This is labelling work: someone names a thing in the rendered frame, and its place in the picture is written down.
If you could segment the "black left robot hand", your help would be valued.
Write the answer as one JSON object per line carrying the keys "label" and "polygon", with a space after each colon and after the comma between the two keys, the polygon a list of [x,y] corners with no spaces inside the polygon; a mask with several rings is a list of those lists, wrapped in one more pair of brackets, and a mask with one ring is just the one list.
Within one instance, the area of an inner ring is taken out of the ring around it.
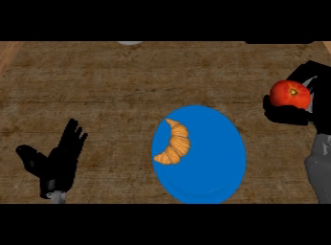
{"label": "black left robot hand", "polygon": [[71,119],[49,156],[30,145],[17,147],[24,169],[40,179],[40,197],[45,199],[51,200],[57,190],[68,192],[73,187],[86,137],[79,122]]}

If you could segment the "red tomato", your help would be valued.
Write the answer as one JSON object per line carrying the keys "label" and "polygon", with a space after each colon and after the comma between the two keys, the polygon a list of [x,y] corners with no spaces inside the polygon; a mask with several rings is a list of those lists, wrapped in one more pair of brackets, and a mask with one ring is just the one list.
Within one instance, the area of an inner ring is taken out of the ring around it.
{"label": "red tomato", "polygon": [[312,103],[310,90],[300,82],[281,80],[271,89],[271,103],[275,106],[294,105],[307,109]]}

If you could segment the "blue plate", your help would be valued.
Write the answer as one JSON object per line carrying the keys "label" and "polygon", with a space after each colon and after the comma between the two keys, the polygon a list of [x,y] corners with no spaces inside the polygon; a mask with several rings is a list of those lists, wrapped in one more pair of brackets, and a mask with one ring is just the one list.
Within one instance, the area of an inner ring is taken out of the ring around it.
{"label": "blue plate", "polygon": [[151,156],[167,147],[172,127],[188,129],[189,151],[175,165],[151,161],[158,181],[173,197],[188,204],[219,204],[238,190],[248,165],[243,135],[228,117],[206,105],[176,109],[161,120],[153,136]]}

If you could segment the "golden croissant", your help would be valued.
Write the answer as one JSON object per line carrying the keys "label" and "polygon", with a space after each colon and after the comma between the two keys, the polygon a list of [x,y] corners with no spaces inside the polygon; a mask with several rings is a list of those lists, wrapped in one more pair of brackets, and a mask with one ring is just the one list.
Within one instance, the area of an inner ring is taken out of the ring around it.
{"label": "golden croissant", "polygon": [[172,119],[166,123],[172,127],[172,137],[164,151],[154,156],[154,161],[163,165],[175,165],[188,154],[191,141],[186,126]]}

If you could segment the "brown woven placemat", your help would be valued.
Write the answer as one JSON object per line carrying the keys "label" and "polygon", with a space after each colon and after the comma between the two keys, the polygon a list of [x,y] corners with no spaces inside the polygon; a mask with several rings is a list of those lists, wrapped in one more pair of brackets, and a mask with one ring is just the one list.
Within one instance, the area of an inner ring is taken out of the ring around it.
{"label": "brown woven placemat", "polygon": [[73,203],[170,203],[151,165],[151,140],[170,112],[209,105],[245,139],[248,169],[235,203],[312,203],[304,159],[315,129],[271,122],[262,100],[297,66],[331,64],[322,43],[0,43],[0,203],[37,203],[39,180],[18,145],[51,152],[70,120],[88,134]]}

